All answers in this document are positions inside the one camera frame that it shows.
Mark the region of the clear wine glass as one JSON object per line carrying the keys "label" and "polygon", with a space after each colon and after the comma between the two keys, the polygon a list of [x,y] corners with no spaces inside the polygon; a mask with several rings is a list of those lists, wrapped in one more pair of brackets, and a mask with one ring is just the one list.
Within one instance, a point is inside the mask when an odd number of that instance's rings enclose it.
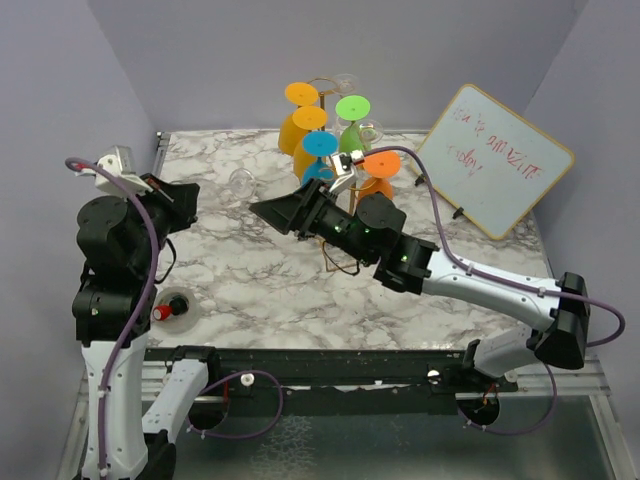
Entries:
{"label": "clear wine glass", "polygon": [[369,151],[384,137],[384,128],[373,119],[362,119],[353,126],[357,149]]}
{"label": "clear wine glass", "polygon": [[227,187],[236,198],[249,199],[256,191],[256,179],[248,169],[237,168],[230,174]]}

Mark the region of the blue plastic wine glass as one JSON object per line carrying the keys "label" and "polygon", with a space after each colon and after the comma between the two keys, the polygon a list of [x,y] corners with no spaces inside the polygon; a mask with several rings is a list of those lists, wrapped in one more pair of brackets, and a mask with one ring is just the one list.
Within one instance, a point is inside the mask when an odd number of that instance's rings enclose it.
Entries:
{"label": "blue plastic wine glass", "polygon": [[303,173],[301,185],[304,186],[312,179],[331,183],[334,179],[334,173],[325,158],[337,151],[337,137],[327,131],[312,131],[303,138],[302,146],[304,151],[313,157],[313,160]]}

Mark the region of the orange plastic wine glass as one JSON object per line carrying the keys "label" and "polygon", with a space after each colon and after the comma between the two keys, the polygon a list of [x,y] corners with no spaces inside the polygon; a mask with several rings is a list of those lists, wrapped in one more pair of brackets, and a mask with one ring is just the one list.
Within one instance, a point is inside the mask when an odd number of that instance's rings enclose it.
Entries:
{"label": "orange plastic wine glass", "polygon": [[359,187],[357,200],[361,201],[376,193],[381,193],[387,199],[392,200],[394,192],[390,178],[399,172],[401,165],[400,156],[393,151],[366,156],[362,166],[369,177]]}

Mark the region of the green plastic wine glass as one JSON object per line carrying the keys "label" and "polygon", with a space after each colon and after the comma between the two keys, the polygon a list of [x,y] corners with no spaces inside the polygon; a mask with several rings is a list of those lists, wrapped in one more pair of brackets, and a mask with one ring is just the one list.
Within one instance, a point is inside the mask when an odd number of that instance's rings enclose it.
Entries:
{"label": "green plastic wine glass", "polygon": [[340,152],[351,152],[357,149],[354,124],[365,119],[371,110],[370,102],[361,95],[349,95],[340,99],[335,106],[335,113],[341,120],[347,121],[349,125],[342,132],[339,141]]}

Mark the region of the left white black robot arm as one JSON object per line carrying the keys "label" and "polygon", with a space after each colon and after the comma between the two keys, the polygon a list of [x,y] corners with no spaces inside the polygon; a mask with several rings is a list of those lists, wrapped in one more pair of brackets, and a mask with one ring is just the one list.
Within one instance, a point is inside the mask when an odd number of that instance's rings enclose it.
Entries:
{"label": "left white black robot arm", "polygon": [[134,200],[101,196],[77,215],[85,263],[72,314],[89,393],[82,479],[172,478],[175,430],[188,410],[177,400],[145,422],[141,380],[159,253],[169,235],[196,222],[200,188],[142,180],[148,188]]}

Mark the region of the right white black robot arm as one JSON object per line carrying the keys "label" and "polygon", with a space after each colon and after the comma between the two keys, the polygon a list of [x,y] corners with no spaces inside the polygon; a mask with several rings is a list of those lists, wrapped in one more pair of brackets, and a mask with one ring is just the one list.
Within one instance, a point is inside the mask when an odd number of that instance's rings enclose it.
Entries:
{"label": "right white black robot arm", "polygon": [[469,390],[481,391],[495,378],[536,362],[565,370],[584,366],[590,310],[573,297],[586,292],[579,275],[554,280],[492,268],[482,277],[434,243],[404,233],[406,215],[386,196],[369,195],[348,213],[318,180],[249,209],[282,234],[319,236],[359,263],[375,266],[375,279],[392,291],[458,299],[517,320],[510,331],[469,343],[459,367]]}

